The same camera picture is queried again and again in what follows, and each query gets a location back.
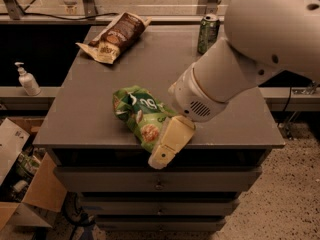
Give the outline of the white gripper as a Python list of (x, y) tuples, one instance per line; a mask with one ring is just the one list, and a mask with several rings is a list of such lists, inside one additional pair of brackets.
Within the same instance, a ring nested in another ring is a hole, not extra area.
[(214, 101), (201, 90), (194, 75), (194, 67), (192, 63), (168, 89), (174, 109), (183, 116), (177, 115), (165, 120), (148, 160), (154, 169), (165, 168), (192, 139), (196, 129), (192, 121), (210, 121), (227, 107), (227, 103)]

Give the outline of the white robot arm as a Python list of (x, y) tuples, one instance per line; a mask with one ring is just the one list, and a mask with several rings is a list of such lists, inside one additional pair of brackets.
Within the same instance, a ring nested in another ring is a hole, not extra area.
[(178, 114), (164, 122), (148, 164), (166, 167), (197, 122), (283, 70), (320, 80), (320, 0), (231, 0), (224, 35), (169, 88)]

